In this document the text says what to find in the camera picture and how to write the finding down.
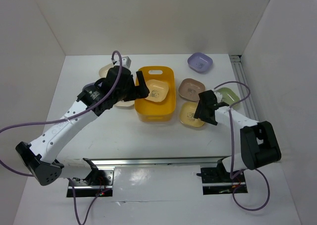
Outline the yellow panda plate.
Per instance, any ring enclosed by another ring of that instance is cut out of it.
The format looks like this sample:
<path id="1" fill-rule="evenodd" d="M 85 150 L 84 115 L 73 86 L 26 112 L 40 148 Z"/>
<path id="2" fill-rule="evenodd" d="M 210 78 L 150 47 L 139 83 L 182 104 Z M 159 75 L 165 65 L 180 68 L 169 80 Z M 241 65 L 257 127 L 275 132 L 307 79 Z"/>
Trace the yellow panda plate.
<path id="1" fill-rule="evenodd" d="M 169 92 L 169 85 L 164 81 L 151 79 L 146 81 L 146 86 L 150 92 L 145 99 L 151 102 L 160 103 L 164 101 Z"/>

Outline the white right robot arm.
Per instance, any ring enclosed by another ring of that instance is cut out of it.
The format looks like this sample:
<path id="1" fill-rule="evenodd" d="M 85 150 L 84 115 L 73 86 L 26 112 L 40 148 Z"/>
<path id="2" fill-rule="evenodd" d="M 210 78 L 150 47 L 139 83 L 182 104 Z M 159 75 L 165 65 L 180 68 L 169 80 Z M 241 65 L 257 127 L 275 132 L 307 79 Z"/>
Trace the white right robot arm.
<path id="1" fill-rule="evenodd" d="M 225 125 L 231 134 L 231 156 L 217 161 L 215 168 L 197 174 L 203 182 L 230 182 L 236 173 L 255 170 L 281 160 L 281 150 L 273 126 L 268 121 L 250 119 L 220 100 L 212 90 L 199 94 L 195 119 Z"/>

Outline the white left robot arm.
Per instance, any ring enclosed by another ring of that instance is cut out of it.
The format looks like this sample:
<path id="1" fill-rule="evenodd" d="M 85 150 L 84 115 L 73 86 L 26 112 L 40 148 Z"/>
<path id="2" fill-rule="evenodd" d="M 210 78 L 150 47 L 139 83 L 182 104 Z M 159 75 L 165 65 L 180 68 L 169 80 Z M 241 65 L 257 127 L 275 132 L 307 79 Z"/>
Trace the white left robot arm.
<path id="1" fill-rule="evenodd" d="M 143 73 L 137 71 L 136 76 L 135 80 L 125 67 L 110 68 L 105 78 L 83 88 L 60 123 L 55 123 L 30 143 L 20 142 L 15 147 L 25 167 L 40 185 L 49 185 L 61 176 L 64 165 L 56 158 L 86 125 L 119 101 L 133 101 L 148 96 L 149 89 Z"/>

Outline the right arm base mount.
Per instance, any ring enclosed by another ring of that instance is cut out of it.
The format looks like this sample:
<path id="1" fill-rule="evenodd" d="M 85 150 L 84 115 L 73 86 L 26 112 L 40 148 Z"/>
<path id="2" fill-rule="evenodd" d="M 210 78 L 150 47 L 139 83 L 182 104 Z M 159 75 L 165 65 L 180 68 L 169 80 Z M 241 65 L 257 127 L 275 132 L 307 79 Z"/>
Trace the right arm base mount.
<path id="1" fill-rule="evenodd" d="M 220 172 L 216 168 L 201 168 L 196 176 L 201 178 L 203 195 L 232 194 L 234 190 L 236 193 L 248 193 L 243 173 L 232 180 L 228 172 Z"/>

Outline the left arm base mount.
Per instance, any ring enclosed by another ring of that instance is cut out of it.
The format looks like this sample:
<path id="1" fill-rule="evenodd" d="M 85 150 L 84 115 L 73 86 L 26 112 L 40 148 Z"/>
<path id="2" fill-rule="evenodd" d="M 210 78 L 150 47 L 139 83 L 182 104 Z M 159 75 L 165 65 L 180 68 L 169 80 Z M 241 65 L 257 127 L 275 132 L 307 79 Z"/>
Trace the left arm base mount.
<path id="1" fill-rule="evenodd" d="M 112 197 L 114 182 L 114 167 L 101 167 L 98 171 L 90 172 L 85 178 L 72 178 L 68 183 L 67 198 Z"/>

